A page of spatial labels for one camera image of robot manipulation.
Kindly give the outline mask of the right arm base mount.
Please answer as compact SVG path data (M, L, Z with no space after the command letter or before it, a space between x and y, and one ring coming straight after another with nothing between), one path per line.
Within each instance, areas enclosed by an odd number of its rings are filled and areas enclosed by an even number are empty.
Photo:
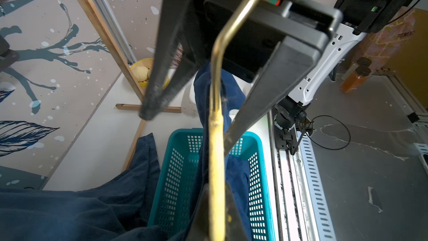
M300 107L287 111L284 107L276 105L274 114L275 147L288 151L294 156L299 149L303 134L311 135L314 132L313 122L307 118L305 110Z

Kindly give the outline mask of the yellow plastic hanger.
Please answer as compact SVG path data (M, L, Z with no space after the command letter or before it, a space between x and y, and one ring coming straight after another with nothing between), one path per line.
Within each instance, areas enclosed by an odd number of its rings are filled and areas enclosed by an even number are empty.
M211 87L209 127L209 212L208 237L211 241L224 241L225 222L225 159L224 118L221 101L221 68L224 53L259 0L243 0L220 31L211 54Z

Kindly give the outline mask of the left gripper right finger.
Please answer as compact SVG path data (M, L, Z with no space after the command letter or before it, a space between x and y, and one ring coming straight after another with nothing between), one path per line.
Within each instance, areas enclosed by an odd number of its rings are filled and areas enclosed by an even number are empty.
M241 136L298 85L318 63L322 52L290 36L278 43L224 135L228 155Z

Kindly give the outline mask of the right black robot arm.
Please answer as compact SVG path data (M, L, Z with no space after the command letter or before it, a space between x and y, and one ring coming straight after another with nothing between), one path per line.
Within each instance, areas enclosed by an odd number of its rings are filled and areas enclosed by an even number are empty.
M290 93L275 106L275 147L291 155L299 149L302 136L310 131L306 109L328 75L333 75L340 60L369 33L378 33L400 19L399 10L412 10L413 0L337 0L334 7L343 19L320 61Z

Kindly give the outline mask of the navy printed t-shirt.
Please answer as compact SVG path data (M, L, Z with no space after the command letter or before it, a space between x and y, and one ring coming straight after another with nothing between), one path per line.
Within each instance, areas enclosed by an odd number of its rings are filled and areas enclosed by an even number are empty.
M226 132L231 124L230 110L240 109L245 95L232 74L222 69L221 78ZM170 241L187 238L203 187L209 183L209 62L198 71L193 84L204 135L190 195L190 221L186 230ZM224 159L225 179L233 192L246 237L251 241L249 163L229 155ZM138 140L129 169L102 186L76 192L1 189L1 241L167 241L168 234L159 226L147 227L160 172L154 137L150 134Z

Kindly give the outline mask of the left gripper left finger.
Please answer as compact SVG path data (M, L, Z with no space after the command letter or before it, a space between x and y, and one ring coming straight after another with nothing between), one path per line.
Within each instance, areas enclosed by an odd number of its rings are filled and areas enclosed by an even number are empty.
M179 46L182 46L182 59L165 85ZM150 121L168 107L205 60L204 37L193 0L163 0L153 70L140 107L140 118Z

